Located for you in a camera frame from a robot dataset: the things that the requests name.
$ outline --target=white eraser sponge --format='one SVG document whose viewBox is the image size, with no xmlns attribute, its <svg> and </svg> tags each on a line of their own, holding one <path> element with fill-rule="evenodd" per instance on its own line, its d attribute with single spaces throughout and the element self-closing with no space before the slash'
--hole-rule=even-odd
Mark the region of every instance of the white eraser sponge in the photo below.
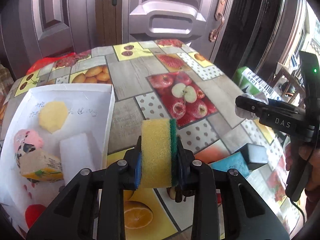
<svg viewBox="0 0 320 240">
<path fill-rule="evenodd" d="M 90 152 L 88 137 L 85 133 L 60 141 L 62 172 L 65 183 L 68 184 L 83 168 L 95 171 Z"/>
</svg>

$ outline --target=black box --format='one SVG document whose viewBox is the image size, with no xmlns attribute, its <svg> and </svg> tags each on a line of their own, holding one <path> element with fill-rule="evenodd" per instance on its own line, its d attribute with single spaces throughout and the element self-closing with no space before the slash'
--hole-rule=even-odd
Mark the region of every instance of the black box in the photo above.
<svg viewBox="0 0 320 240">
<path fill-rule="evenodd" d="M 261 145 L 247 143 L 236 152 L 241 152 L 249 170 L 255 170 L 268 163 L 267 149 Z"/>
</svg>

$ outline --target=screw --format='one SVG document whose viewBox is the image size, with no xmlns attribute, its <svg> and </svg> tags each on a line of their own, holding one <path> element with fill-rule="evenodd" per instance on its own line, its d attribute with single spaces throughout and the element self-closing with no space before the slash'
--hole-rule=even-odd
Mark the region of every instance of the screw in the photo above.
<svg viewBox="0 0 320 240">
<path fill-rule="evenodd" d="M 127 161 L 126 161 L 126 160 L 119 160 L 119 161 L 117 162 L 117 164 L 118 164 L 119 166 L 125 166 L 125 165 L 127 164 Z"/>
<path fill-rule="evenodd" d="M 82 169 L 82 170 L 80 171 L 80 174 L 81 174 L 82 176 L 88 175 L 89 173 L 90 173 L 90 170 L 87 169 L 87 168 Z"/>
<path fill-rule="evenodd" d="M 199 160 L 194 160 L 194 161 L 192 162 L 192 164 L 193 164 L 194 166 L 201 166 L 202 162 L 199 161 Z"/>
<path fill-rule="evenodd" d="M 237 176 L 239 174 L 239 172 L 236 170 L 236 169 L 230 169 L 229 170 L 229 173 L 232 175 L 232 176 Z"/>
</svg>

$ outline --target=halved apple image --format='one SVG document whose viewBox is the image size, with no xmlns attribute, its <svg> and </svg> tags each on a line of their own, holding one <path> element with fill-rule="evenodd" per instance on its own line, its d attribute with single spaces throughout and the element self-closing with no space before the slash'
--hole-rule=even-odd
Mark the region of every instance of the halved apple image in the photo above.
<svg viewBox="0 0 320 240">
<path fill-rule="evenodd" d="M 192 86 L 186 86 L 184 83 L 175 84 L 171 93 L 176 98 L 184 98 L 188 103 L 194 103 L 197 100 L 196 90 Z"/>
</svg>

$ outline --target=door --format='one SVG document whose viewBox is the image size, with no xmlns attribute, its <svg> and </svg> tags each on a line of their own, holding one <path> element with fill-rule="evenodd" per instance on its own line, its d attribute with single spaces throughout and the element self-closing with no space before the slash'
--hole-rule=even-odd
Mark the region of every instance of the door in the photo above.
<svg viewBox="0 0 320 240">
<path fill-rule="evenodd" d="M 95 0 L 99 46 L 122 44 L 122 0 Z"/>
<path fill-rule="evenodd" d="M 220 49 L 214 63 L 232 78 L 236 69 L 246 66 L 256 37 L 261 32 L 260 22 L 267 0 L 234 0 Z"/>
<path fill-rule="evenodd" d="M 34 62 L 97 46 L 95 0 L 9 0 L 0 16 L 0 60 L 15 79 Z"/>
<path fill-rule="evenodd" d="M 214 42 L 210 31 L 217 29 L 215 19 L 218 0 L 123 0 L 123 41 L 147 41 L 177 38 L 211 61 L 219 47 L 224 28 Z M 224 26 L 228 21 L 232 0 L 223 8 Z"/>
</svg>

